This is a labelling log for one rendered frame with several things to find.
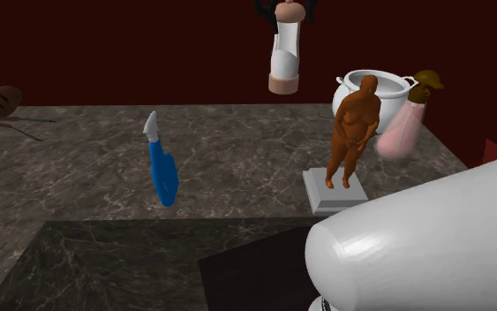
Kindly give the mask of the white and tan pepper mill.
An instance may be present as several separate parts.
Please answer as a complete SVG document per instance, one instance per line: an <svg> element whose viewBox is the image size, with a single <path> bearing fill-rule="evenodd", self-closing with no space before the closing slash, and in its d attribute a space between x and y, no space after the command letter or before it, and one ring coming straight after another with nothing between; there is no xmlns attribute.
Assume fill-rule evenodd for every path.
<svg viewBox="0 0 497 311"><path fill-rule="evenodd" d="M285 0L275 6L271 17L275 34L268 89L276 95L292 95L298 90L299 34L305 8L294 0Z"/></svg>

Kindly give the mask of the brown figure on grey base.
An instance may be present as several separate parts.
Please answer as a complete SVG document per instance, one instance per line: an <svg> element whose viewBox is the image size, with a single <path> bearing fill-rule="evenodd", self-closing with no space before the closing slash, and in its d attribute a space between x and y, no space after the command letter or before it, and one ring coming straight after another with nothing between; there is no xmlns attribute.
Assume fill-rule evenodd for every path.
<svg viewBox="0 0 497 311"><path fill-rule="evenodd" d="M380 122L381 101L375 94L377 86L377 77L366 75L359 90L342 99L335 113L328 165L303 172L315 216L332 216L368 201L354 172Z"/></svg>

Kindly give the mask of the pink soap dispenser brown pump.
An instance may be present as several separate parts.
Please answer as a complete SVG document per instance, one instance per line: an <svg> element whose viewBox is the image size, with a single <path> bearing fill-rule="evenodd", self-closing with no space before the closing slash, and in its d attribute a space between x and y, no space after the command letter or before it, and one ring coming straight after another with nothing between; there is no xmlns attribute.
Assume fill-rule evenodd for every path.
<svg viewBox="0 0 497 311"><path fill-rule="evenodd" d="M430 89L444 88L440 75L432 70L417 72L413 79L415 87L411 88L407 100L376 143L377 153L388 160L401 159L412 152L423 125Z"/></svg>

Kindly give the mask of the blue and white tool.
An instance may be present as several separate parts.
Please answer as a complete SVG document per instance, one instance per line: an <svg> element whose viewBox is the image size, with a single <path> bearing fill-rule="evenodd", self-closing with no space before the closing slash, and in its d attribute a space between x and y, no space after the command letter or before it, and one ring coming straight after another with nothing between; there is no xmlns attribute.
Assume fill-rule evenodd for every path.
<svg viewBox="0 0 497 311"><path fill-rule="evenodd" d="M165 153L162 149L162 142L158 132L157 113L153 110L147 118L143 133L149 143L154 188L161 204L165 207L170 207L174 205L177 198L178 173L173 156Z"/></svg>

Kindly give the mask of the dark robot stand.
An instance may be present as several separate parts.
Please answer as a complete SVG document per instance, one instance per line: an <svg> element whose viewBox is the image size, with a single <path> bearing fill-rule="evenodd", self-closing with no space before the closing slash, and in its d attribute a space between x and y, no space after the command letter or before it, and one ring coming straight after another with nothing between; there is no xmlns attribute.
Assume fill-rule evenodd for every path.
<svg viewBox="0 0 497 311"><path fill-rule="evenodd" d="M209 311L308 311L319 294L299 226L199 260Z"/></svg>

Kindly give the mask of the white two-handled pot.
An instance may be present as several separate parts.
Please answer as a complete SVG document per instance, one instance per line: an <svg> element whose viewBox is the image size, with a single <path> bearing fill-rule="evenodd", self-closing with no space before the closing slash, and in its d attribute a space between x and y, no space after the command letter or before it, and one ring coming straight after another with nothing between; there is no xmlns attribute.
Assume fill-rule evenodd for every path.
<svg viewBox="0 0 497 311"><path fill-rule="evenodd" d="M378 80L375 94L381 100L380 123L376 133L383 133L389 123L393 120L398 111L406 102L409 92L418 84L412 76L400 77L390 72L379 70L355 70L337 77L339 84L332 101L332 111L335 114L342 100L349 94L360 89L361 81L366 75L374 75Z"/></svg>

